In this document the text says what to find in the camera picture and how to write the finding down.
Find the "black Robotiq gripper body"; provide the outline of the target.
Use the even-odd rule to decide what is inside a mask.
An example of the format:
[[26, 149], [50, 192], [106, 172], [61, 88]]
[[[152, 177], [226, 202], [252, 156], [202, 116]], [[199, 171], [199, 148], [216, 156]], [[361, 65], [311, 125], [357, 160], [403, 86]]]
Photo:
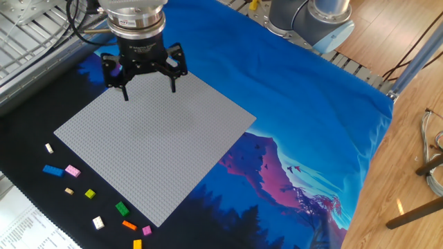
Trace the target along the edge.
[[164, 64], [168, 58], [163, 44], [163, 33], [146, 39], [133, 40], [122, 37], [116, 39], [120, 51], [119, 62], [124, 69], [136, 68], [136, 64], [141, 66], [153, 62]]

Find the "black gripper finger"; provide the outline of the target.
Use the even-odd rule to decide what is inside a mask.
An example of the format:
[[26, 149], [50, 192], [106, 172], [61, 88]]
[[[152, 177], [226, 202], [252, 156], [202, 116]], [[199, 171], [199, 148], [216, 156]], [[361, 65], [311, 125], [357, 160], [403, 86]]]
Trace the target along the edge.
[[157, 71], [170, 78], [170, 87], [173, 93], [176, 92], [176, 80], [188, 74], [186, 58], [180, 43], [171, 45], [166, 50], [168, 58], [157, 65]]
[[129, 100], [126, 85], [134, 77], [120, 61], [120, 56], [102, 53], [100, 56], [102, 73], [107, 88], [120, 89], [125, 101]]

